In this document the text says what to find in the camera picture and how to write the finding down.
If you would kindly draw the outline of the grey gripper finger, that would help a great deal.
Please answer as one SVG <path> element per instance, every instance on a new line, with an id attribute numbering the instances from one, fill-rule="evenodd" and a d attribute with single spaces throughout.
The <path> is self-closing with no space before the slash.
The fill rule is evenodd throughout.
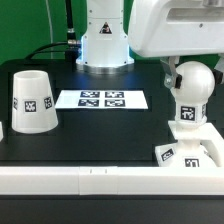
<path id="1" fill-rule="evenodd" d="M 224 84 L 224 54 L 220 55 L 220 59 L 214 67 L 214 75 L 217 84 Z"/>
<path id="2" fill-rule="evenodd" d="M 161 57 L 160 62 L 165 72 L 164 85 L 168 89 L 181 87 L 182 76 L 177 72 L 176 66 L 180 60 L 179 56 Z"/>

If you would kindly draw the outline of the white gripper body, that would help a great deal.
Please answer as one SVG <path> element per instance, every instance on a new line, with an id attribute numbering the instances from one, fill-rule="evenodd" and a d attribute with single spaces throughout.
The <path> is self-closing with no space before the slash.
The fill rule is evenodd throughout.
<path id="1" fill-rule="evenodd" d="M 224 53 L 224 0 L 134 0 L 128 42 L 142 57 Z"/>

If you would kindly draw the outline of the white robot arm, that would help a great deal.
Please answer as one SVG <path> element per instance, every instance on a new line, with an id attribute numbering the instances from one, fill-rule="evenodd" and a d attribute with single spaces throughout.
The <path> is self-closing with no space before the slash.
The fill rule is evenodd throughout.
<path id="1" fill-rule="evenodd" d="M 133 0 L 123 29 L 124 0 L 87 0 L 87 30 L 77 64 L 112 73 L 132 62 L 131 51 L 159 58 L 165 85 L 180 86 L 181 56 L 224 53 L 224 0 Z"/>

